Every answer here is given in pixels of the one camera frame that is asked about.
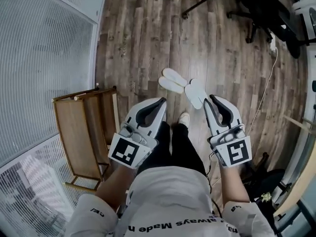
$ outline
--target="white t-shirt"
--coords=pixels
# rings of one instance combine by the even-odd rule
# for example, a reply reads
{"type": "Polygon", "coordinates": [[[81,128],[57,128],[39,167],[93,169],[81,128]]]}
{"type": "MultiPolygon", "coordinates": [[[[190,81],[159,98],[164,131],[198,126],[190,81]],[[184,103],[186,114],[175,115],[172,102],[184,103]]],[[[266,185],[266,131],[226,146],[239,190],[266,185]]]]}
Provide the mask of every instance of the white t-shirt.
{"type": "Polygon", "coordinates": [[[255,203],[228,202],[223,219],[214,216],[207,178],[187,168],[143,171],[132,183],[126,204],[118,220],[100,198],[81,196],[65,236],[275,236],[255,203]]]}

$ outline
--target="person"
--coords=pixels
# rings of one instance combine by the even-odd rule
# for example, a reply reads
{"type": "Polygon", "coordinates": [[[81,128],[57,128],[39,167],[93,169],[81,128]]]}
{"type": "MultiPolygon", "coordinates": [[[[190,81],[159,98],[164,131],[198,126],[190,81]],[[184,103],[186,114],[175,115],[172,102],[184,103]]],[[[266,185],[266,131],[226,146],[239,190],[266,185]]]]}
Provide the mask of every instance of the person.
{"type": "Polygon", "coordinates": [[[268,221],[249,196],[236,167],[220,167],[223,218],[212,213],[203,163],[188,138],[190,116],[182,113],[173,127],[160,125],[159,144],[134,171],[119,166],[95,195],[79,198],[65,236],[275,236],[268,221]],[[118,219],[116,211],[127,209],[118,219]]]}

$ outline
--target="chair wheel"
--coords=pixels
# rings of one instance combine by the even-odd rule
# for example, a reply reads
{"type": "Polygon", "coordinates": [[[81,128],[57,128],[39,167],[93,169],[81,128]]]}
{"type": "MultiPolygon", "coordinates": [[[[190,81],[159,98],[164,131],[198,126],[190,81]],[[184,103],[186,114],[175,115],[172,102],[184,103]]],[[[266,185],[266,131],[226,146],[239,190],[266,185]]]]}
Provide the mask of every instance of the chair wheel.
{"type": "Polygon", "coordinates": [[[188,17],[189,17],[189,15],[188,15],[187,13],[183,13],[183,14],[182,14],[182,18],[183,18],[183,19],[188,19],[188,17]]]}

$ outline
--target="black and white square marker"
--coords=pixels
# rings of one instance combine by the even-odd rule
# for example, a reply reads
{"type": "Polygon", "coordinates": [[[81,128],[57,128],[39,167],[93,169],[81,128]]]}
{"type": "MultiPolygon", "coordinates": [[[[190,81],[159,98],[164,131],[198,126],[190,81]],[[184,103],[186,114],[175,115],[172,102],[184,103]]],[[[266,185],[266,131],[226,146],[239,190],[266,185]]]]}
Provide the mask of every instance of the black and white square marker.
{"type": "Polygon", "coordinates": [[[120,138],[112,153],[112,158],[131,166],[138,149],[138,145],[120,138]]]}
{"type": "Polygon", "coordinates": [[[249,159],[248,150],[244,140],[227,145],[231,165],[249,159]]]}

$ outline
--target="foot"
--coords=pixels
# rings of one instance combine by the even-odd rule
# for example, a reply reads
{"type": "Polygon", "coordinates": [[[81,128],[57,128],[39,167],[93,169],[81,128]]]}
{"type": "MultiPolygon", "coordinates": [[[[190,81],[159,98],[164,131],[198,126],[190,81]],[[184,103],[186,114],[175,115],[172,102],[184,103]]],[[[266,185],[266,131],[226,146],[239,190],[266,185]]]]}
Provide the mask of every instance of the foot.
{"type": "Polygon", "coordinates": [[[178,119],[179,124],[185,125],[187,128],[189,128],[190,125],[190,114],[187,112],[183,112],[178,119]]]}

